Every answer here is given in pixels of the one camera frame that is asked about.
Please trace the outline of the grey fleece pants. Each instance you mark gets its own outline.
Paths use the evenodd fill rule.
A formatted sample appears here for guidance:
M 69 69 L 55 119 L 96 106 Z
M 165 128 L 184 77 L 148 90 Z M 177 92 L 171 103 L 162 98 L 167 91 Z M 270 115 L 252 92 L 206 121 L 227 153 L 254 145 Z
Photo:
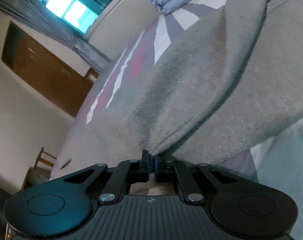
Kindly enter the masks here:
M 228 159 L 303 117 L 303 0 L 192 0 L 112 61 L 51 178 L 143 150 Z

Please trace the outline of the wooden chair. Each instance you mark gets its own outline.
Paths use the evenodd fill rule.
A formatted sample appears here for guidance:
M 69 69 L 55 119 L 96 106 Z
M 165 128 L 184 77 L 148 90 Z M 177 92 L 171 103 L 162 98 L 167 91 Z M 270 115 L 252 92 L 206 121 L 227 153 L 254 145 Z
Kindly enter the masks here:
M 49 181 L 56 160 L 57 158 L 54 155 L 46 152 L 42 147 L 34 165 L 28 169 L 21 189 L 23 190 Z

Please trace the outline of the brown wooden door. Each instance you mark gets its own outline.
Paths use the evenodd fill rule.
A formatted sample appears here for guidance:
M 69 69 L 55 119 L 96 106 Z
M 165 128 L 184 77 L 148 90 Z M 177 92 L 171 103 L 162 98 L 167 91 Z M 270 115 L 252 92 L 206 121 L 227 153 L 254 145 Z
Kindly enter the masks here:
M 6 33 L 2 62 L 74 118 L 99 76 L 92 68 L 81 76 L 13 22 Z

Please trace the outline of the striped pink grey bedsheet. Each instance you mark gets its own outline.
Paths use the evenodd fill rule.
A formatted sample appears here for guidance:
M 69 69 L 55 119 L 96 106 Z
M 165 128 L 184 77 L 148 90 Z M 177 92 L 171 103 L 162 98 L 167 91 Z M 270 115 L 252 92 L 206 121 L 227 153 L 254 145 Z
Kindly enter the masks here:
M 192 0 L 102 72 L 67 239 L 303 239 L 303 0 Z

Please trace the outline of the grey blue curtain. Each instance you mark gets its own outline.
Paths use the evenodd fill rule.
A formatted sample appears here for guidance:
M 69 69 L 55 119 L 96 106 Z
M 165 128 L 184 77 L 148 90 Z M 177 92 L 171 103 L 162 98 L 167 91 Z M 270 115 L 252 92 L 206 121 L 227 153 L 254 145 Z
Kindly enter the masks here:
M 62 19 L 38 0 L 0 0 L 0 11 L 23 25 L 61 43 L 74 51 L 96 72 L 111 62 Z

